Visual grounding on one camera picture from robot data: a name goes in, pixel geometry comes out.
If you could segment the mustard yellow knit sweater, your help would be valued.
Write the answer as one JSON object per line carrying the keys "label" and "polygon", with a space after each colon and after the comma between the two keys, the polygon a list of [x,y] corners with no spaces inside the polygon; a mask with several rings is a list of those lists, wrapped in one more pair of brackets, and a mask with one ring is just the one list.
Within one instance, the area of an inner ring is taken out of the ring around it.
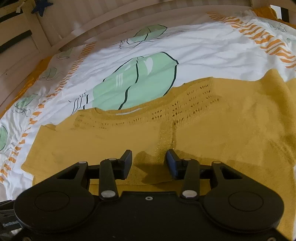
{"label": "mustard yellow knit sweater", "polygon": [[79,161],[133,154],[120,191],[178,190],[165,166],[173,149],[209,165],[218,160],[276,191],[285,204],[278,227],[295,236],[295,79],[271,69],[258,81],[204,78],[126,110],[80,110],[41,126],[22,169],[37,184]]}

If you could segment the white leaf-print duvet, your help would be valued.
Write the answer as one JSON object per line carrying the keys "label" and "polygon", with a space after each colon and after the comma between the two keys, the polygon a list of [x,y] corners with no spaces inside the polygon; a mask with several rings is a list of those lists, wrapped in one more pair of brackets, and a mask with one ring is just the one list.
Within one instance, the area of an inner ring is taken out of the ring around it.
{"label": "white leaf-print duvet", "polygon": [[1,200],[32,185],[20,169],[42,125],[79,110],[122,110],[205,78],[295,78],[295,28],[246,11],[209,11],[137,27],[43,60],[1,118]]}

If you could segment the cream wooden headboard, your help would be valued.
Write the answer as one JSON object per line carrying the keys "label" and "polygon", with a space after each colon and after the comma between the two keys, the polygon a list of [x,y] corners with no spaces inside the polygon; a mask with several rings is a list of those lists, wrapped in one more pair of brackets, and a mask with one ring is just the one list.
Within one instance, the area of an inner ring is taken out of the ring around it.
{"label": "cream wooden headboard", "polygon": [[161,20],[251,7],[250,1],[52,1],[38,20],[50,45],[62,51]]}

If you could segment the cream shelf unit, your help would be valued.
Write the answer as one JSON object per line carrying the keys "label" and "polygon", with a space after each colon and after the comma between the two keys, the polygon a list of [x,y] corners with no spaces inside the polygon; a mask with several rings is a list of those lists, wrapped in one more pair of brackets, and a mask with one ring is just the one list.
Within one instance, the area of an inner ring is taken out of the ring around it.
{"label": "cream shelf unit", "polygon": [[37,14],[32,13],[35,6],[35,1],[14,1],[1,7],[1,111],[51,50]]}

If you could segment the orange bed sheet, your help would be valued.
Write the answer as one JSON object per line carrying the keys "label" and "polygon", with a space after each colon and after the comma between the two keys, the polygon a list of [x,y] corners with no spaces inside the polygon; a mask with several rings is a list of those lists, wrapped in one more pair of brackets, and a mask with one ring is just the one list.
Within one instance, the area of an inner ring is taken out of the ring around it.
{"label": "orange bed sheet", "polygon": [[278,18],[275,9],[275,5],[262,6],[260,8],[252,8],[251,10],[261,18],[270,19],[273,21],[281,22],[295,28],[295,11],[288,10],[287,8],[281,8],[281,18]]}

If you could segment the dark blue star decoration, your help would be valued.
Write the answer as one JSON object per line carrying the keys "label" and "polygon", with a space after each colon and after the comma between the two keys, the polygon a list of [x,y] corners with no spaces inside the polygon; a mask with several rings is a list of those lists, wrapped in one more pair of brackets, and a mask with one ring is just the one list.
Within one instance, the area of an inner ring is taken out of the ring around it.
{"label": "dark blue star decoration", "polygon": [[53,3],[49,2],[48,0],[34,0],[35,7],[31,11],[31,14],[38,13],[40,17],[43,17],[45,8],[52,6]]}

